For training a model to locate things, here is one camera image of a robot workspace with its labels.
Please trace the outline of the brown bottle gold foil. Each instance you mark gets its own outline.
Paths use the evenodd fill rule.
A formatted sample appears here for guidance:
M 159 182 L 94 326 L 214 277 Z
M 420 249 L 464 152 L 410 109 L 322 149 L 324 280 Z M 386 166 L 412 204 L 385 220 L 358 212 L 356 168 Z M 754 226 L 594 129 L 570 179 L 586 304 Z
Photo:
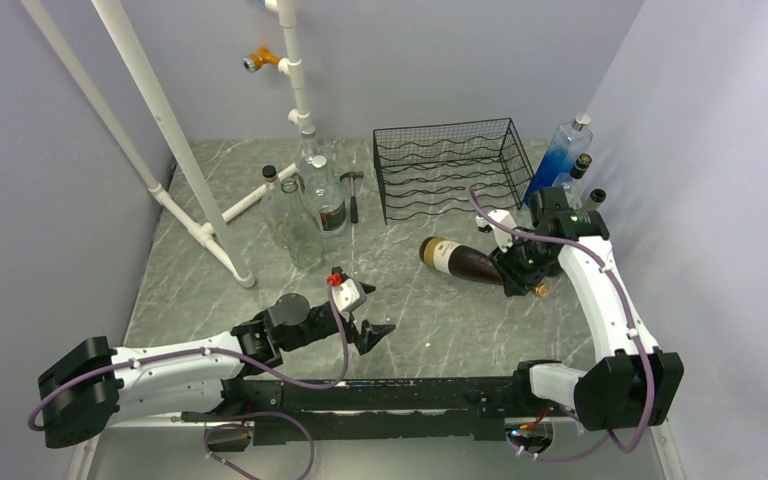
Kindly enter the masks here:
M 544 282 L 540 282 L 536 286 L 526 287 L 524 290 L 505 286 L 502 275 L 485 253 L 441 237 L 425 238 L 419 247 L 419 258 L 429 268 L 450 276 L 472 282 L 502 286 L 506 296 L 532 293 L 537 297 L 544 298 L 550 292 L 549 286 Z

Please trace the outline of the dark green wine bottle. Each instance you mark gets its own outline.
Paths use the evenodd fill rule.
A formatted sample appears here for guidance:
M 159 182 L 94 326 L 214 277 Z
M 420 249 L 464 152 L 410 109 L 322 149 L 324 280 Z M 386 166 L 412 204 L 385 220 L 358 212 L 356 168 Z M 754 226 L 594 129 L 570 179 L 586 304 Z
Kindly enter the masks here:
M 581 210 L 588 212 L 598 211 L 606 199 L 607 192 L 601 188 L 595 188 L 584 199 Z

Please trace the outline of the clear bottle black gold cap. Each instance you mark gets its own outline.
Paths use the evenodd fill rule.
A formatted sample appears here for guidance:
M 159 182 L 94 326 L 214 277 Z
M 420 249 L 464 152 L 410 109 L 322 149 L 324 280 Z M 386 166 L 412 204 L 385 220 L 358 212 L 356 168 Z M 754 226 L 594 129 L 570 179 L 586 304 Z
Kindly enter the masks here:
M 587 153 L 580 154 L 571 169 L 567 173 L 556 177 L 553 187 L 561 188 L 571 208 L 578 209 L 582 206 L 582 182 L 584 175 L 592 163 L 592 157 Z

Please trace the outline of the clear bottle black gold label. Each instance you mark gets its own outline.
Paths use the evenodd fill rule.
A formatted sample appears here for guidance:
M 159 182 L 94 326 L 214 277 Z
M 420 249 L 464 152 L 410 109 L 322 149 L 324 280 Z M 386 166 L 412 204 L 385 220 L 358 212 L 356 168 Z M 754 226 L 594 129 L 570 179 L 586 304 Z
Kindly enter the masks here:
M 315 219 L 304 206 L 295 177 L 281 182 L 284 243 L 293 265 L 301 271 L 313 271 L 325 261 L 323 238 Z

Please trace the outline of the clear glass bottle silver cap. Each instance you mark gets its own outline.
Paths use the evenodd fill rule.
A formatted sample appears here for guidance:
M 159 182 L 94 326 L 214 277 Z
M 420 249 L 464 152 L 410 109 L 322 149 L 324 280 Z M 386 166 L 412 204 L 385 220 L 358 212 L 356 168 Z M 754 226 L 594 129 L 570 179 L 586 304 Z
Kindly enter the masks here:
M 341 182 L 324 155 L 313 156 L 306 167 L 304 183 L 309 211 L 318 221 L 324 237 L 338 236 L 348 222 Z

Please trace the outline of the blue square glass bottle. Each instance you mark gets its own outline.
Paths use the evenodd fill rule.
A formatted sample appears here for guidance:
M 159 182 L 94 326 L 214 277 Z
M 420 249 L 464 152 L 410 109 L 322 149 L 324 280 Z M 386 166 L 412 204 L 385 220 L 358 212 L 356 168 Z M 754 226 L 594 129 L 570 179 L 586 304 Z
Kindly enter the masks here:
M 552 186 L 559 175 L 568 173 L 576 159 L 587 151 L 593 139 L 590 123 L 591 117 L 581 113 L 557 127 L 524 194 L 525 205 L 535 192 Z

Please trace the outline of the clear bottle red black label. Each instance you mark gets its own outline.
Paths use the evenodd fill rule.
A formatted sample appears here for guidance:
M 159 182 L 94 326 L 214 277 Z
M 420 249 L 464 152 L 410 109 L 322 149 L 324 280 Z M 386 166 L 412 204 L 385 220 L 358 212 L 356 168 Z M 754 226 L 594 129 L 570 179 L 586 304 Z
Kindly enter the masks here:
M 265 186 L 264 195 L 260 200 L 264 221 L 274 243 L 279 248 L 285 248 L 286 241 L 283 233 L 285 213 L 281 181 L 273 165 L 265 165 L 261 173 Z

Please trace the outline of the clear round glass bottle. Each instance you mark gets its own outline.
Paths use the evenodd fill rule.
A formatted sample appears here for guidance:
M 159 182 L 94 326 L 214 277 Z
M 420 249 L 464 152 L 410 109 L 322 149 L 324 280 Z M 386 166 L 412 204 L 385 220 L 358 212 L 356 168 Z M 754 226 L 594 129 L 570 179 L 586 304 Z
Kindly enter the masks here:
M 302 192 L 307 186 L 312 185 L 316 167 L 313 160 L 319 154 L 319 144 L 315 126 L 303 125 L 300 128 L 301 143 L 295 161 L 296 176 L 299 188 Z

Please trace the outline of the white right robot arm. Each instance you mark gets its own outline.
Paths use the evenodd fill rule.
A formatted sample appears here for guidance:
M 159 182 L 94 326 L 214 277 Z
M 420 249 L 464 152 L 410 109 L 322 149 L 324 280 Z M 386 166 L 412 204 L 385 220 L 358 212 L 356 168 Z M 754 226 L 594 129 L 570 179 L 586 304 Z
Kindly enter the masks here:
M 597 211 L 572 208 L 557 187 L 535 193 L 529 209 L 529 228 L 518 226 L 507 210 L 477 210 L 477 228 L 497 244 L 490 260 L 508 296 L 564 274 L 587 320 L 595 364 L 580 370 L 560 361 L 521 363 L 523 380 L 510 391 L 513 406 L 524 415 L 548 403 L 563 406 L 589 431 L 662 424 L 684 365 L 677 353 L 660 347 L 633 306 L 605 221 Z

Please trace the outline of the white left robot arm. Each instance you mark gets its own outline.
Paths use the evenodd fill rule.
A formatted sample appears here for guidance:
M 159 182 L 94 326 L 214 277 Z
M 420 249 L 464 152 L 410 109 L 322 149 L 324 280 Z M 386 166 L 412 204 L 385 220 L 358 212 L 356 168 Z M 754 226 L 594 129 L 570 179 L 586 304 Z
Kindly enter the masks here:
M 104 336 L 88 338 L 45 370 L 37 380 L 40 401 L 27 419 L 51 449 L 89 440 L 128 420 L 175 412 L 213 411 L 224 420 L 239 417 L 246 390 L 232 380 L 268 373 L 291 385 L 326 390 L 340 384 L 348 368 L 325 383 L 278 371 L 282 355 L 332 335 L 342 356 L 368 353 L 394 331 L 390 324 L 357 324 L 353 313 L 374 286 L 334 268 L 326 279 L 326 300 L 311 306 L 290 293 L 231 330 L 184 343 L 148 348 L 112 347 Z

